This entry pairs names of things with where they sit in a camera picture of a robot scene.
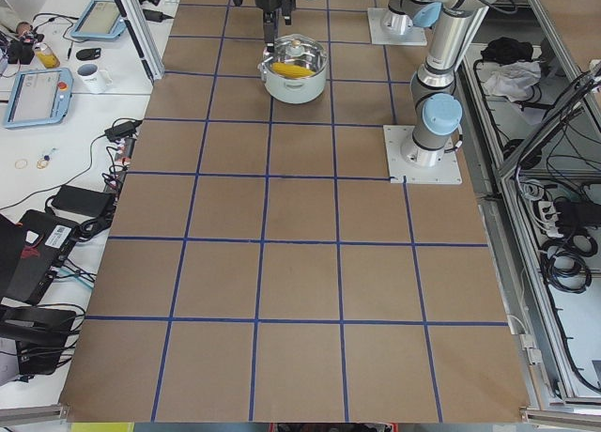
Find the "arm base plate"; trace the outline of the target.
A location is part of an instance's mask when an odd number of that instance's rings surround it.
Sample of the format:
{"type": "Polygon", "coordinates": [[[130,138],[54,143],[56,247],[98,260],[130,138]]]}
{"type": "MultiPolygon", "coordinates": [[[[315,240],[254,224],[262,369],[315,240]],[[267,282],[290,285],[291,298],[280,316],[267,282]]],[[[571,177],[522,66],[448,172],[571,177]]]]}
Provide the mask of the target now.
{"type": "Polygon", "coordinates": [[[419,46],[427,44],[424,29],[405,14],[387,8],[367,9],[371,43],[375,45],[419,46]]]}
{"type": "Polygon", "coordinates": [[[413,141],[413,126],[383,127],[386,158],[391,183],[419,185],[460,185],[462,177],[455,144],[448,136],[445,146],[425,150],[413,141]]]}

